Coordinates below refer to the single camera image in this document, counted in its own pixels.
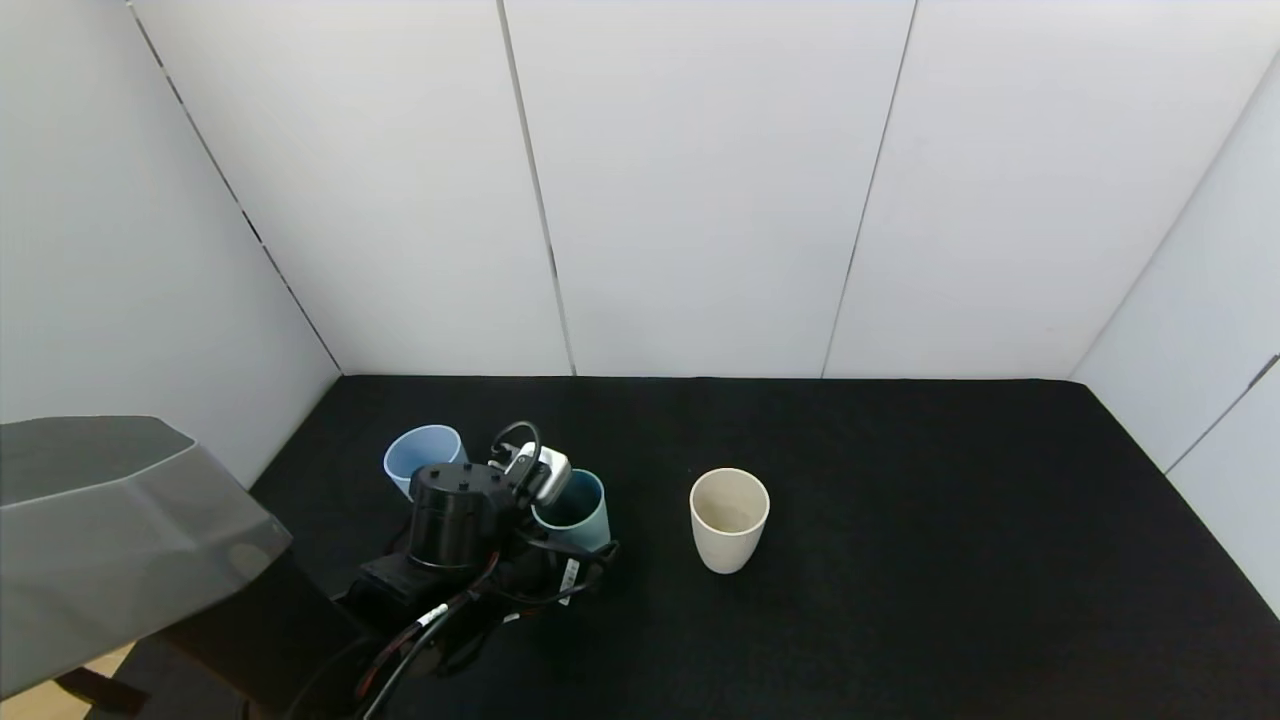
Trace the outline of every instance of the cable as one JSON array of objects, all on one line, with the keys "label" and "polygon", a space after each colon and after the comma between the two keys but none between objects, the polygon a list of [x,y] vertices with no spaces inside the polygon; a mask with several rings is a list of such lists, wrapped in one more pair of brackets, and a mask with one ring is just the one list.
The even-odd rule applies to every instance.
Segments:
[{"label": "cable", "polygon": [[[494,568],[498,566],[498,559],[499,553],[497,552],[489,556],[489,565],[486,565],[484,573],[481,573],[480,577],[476,578],[476,580],[471,583],[470,587],[467,587],[466,593],[475,593],[476,588],[479,588],[481,583],[484,583],[485,580],[489,579],[490,575],[493,575]],[[461,602],[462,597],[463,597],[462,594],[458,594],[454,596],[452,600],[449,600],[449,602],[435,606],[429,612],[419,618],[410,626],[404,628],[398,635],[392,638],[392,642],[387,643],[387,647],[384,647],[378,653],[378,656],[374,657],[374,661],[370,664],[369,670],[365,671],[364,676],[360,679],[360,683],[356,685],[356,702],[360,702],[361,700],[365,698],[365,696],[369,693],[369,688],[374,684],[374,680],[378,678],[379,673],[383,671],[383,666],[387,665],[387,661],[390,660],[392,656],[396,655],[396,652],[404,646],[404,643],[407,643],[413,635],[416,635],[420,629],[430,625],[433,621],[435,621],[436,618],[447,612],[451,605]]]},{"label": "cable", "polygon": [[369,710],[366,710],[365,715],[362,716],[364,720],[372,720],[374,717],[378,716],[378,711],[383,707],[383,703],[385,703],[392,697],[392,691],[396,689],[396,685],[399,683],[401,675],[404,674],[404,670],[407,670],[408,666],[413,664],[413,660],[419,656],[420,652],[422,652],[422,650],[426,648],[426,644],[431,642],[431,638],[434,638],[435,634],[440,632],[440,628],[443,628],[444,624],[449,621],[449,618],[452,618],[460,609],[465,607],[470,600],[471,594],[462,594],[457,605],[451,605],[449,609],[445,610],[443,615],[436,618],[435,621],[426,628],[426,632],[422,633],[422,637],[417,638],[417,642],[413,643],[413,647],[408,648],[408,655],[406,655],[404,659],[401,660],[399,665],[397,665],[396,670],[392,673],[392,676],[387,678],[387,683],[383,684],[381,689],[378,691],[378,694],[374,696],[374,702],[369,706]]},{"label": "cable", "polygon": [[[595,552],[590,552],[590,551],[585,551],[585,550],[566,551],[566,550],[563,550],[566,546],[562,544],[562,543],[536,541],[536,539],[529,538],[527,536],[522,536],[521,539],[525,541],[526,543],[529,543],[532,547],[544,548],[544,550],[548,550],[549,552],[559,552],[559,553],[567,555],[567,556],[577,560],[579,562],[581,562],[584,565],[584,568],[598,566],[602,570],[608,569],[608,565],[613,561],[613,553],[617,551],[618,544],[620,544],[618,541],[611,541],[609,543],[607,543],[600,550],[598,550]],[[498,597],[500,597],[500,598],[503,598],[503,600],[506,600],[508,602],[515,602],[515,603],[526,605],[526,606],[531,606],[531,607],[539,607],[539,606],[543,606],[543,605],[550,605],[553,602],[564,600],[566,597],[572,597],[572,596],[575,596],[575,594],[577,594],[580,592],[591,589],[595,585],[600,584],[600,582],[603,582],[603,579],[604,579],[604,573],[603,571],[602,573],[596,573],[594,577],[591,577],[591,574],[588,571],[586,575],[589,578],[586,582],[577,583],[577,584],[575,584],[575,585],[572,585],[572,587],[570,587],[567,589],[563,589],[563,591],[561,591],[561,592],[558,592],[556,594],[548,596],[548,597],[529,597],[529,596],[524,596],[524,594],[511,594],[511,593],[502,592],[502,591],[498,591],[498,589],[494,589],[493,594],[495,594],[495,596],[498,596]]]},{"label": "cable", "polygon": [[518,480],[516,480],[515,486],[512,487],[512,492],[516,496],[518,496],[521,491],[524,491],[525,483],[529,480],[529,475],[532,474],[534,468],[536,468],[538,462],[540,462],[543,459],[543,434],[538,432],[538,425],[527,420],[516,420],[515,423],[503,428],[502,432],[498,433],[493,438],[493,442],[489,445],[489,451],[497,455],[502,448],[502,441],[506,439],[507,436],[509,436],[513,430],[517,430],[520,428],[527,429],[529,433],[534,436],[534,456],[530,457],[530,462],[529,466],[525,469],[525,473],[520,477]]}]

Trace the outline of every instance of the light blue cup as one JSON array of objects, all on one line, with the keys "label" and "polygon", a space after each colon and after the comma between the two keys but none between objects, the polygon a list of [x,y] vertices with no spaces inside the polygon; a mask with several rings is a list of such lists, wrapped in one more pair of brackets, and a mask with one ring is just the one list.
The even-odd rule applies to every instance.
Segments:
[{"label": "light blue cup", "polygon": [[604,483],[590,470],[573,470],[556,502],[543,509],[534,507],[534,519],[553,541],[576,544],[590,552],[612,539]]},{"label": "light blue cup", "polygon": [[438,462],[466,462],[458,430],[448,425],[422,425],[396,438],[383,455],[383,470],[408,497],[408,482],[419,468]]}]

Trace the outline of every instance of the teal cup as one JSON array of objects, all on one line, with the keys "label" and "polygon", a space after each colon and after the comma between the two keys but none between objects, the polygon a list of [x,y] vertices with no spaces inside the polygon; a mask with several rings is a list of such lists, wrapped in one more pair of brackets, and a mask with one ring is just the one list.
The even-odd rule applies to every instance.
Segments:
[{"label": "teal cup", "polygon": [[595,552],[612,539],[604,483],[590,470],[573,470],[556,502],[534,507],[534,520],[556,542]]}]

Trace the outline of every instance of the gray cover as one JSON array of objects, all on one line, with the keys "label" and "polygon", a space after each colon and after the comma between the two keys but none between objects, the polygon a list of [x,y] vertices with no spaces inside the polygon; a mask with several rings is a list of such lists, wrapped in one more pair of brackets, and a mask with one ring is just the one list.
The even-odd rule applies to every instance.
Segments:
[{"label": "gray cover", "polygon": [[0,697],[214,605],[291,542],[155,418],[0,425]]}]

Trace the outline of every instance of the wooden floor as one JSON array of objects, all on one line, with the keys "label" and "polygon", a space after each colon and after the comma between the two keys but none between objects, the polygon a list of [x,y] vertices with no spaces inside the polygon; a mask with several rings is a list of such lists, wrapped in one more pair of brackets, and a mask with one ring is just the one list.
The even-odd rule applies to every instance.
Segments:
[{"label": "wooden floor", "polygon": [[[133,646],[122,647],[90,662],[87,667],[104,675],[114,675]],[[3,720],[81,720],[88,706],[63,692],[52,682],[42,683],[24,693],[0,702]]]}]

